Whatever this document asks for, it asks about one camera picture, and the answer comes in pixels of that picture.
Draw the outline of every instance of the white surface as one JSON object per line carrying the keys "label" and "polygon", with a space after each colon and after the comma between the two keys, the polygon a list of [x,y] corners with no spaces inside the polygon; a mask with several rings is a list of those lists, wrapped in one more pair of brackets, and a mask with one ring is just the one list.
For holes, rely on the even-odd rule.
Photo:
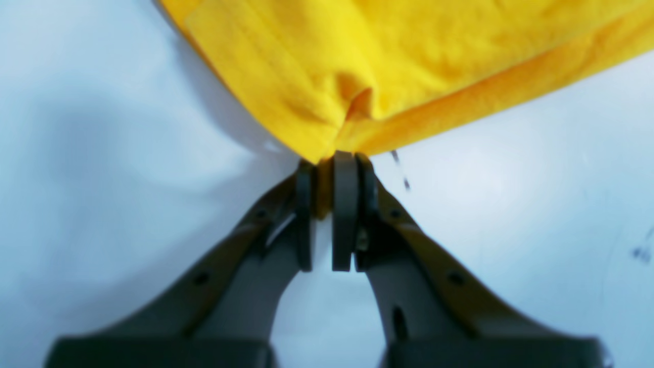
{"label": "white surface", "polygon": [[[373,158],[423,229],[510,303],[654,367],[654,54]],[[0,1],[0,367],[38,367],[157,295],[293,171],[150,1]],[[412,190],[402,183],[406,175]],[[364,275],[281,301],[284,368],[375,367]]]}

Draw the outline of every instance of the yellow fabric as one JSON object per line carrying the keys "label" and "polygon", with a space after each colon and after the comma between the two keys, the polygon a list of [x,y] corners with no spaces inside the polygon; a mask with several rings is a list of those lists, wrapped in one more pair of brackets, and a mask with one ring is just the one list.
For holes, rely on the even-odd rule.
{"label": "yellow fabric", "polygon": [[654,48],[653,0],[161,1],[314,163],[413,143]]}

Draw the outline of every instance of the yellow cloth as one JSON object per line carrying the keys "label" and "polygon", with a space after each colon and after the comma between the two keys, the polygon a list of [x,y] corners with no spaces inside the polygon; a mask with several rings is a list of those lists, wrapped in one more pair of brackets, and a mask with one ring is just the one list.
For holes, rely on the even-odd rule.
{"label": "yellow cloth", "polygon": [[392,150],[654,48],[652,0],[161,1],[254,118],[312,162]]}

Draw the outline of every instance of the white table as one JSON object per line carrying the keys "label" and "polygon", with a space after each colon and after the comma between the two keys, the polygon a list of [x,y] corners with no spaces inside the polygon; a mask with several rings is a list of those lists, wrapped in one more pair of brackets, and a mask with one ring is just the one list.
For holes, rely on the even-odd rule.
{"label": "white table", "polygon": [[[617,368],[654,367],[654,53],[373,157],[419,225],[497,294]],[[0,2],[0,367],[133,312],[221,239],[298,157],[235,101],[150,1]],[[411,190],[404,189],[404,176]],[[363,274],[283,296],[284,368],[375,367]]]}

